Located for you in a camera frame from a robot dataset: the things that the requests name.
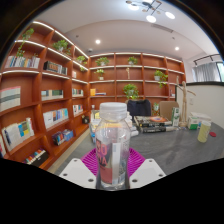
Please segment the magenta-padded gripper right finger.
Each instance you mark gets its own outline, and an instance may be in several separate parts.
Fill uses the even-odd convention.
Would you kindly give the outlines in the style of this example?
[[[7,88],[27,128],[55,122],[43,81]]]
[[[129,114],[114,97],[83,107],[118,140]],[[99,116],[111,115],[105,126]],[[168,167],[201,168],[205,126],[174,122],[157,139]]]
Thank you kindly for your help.
[[[146,186],[166,176],[154,159],[145,159],[133,148],[130,148],[129,151],[128,179],[131,189]]]

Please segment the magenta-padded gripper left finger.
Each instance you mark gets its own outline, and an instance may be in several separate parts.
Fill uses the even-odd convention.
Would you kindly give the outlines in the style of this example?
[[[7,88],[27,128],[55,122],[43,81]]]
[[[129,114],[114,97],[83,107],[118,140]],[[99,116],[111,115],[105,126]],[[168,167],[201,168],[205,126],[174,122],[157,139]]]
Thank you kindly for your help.
[[[95,189],[97,174],[96,149],[92,149],[81,159],[73,158],[60,173],[60,177],[78,186]]]

